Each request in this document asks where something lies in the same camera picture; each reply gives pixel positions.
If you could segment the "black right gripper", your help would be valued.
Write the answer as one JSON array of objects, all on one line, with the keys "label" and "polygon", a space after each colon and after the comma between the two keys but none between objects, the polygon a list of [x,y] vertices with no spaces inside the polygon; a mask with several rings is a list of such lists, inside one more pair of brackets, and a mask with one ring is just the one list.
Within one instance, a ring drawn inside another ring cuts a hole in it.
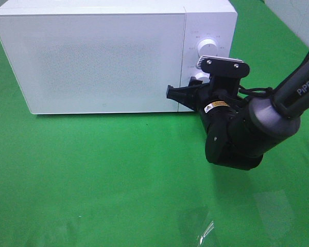
[{"label": "black right gripper", "polygon": [[188,86],[167,86],[166,98],[198,111],[204,126],[210,126],[219,117],[231,119],[238,113],[241,98],[237,95],[239,82],[202,83],[191,78]]}]

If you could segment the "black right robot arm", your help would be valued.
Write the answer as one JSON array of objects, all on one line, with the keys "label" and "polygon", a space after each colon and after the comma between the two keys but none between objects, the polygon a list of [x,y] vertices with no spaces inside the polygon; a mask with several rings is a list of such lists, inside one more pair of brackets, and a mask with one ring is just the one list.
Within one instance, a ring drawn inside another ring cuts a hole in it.
[{"label": "black right robot arm", "polygon": [[202,56],[197,68],[208,83],[168,86],[166,96],[199,113],[208,162],[242,170],[257,167],[265,152],[297,133],[309,108],[309,52],[275,89],[241,86],[250,68],[239,59]]}]

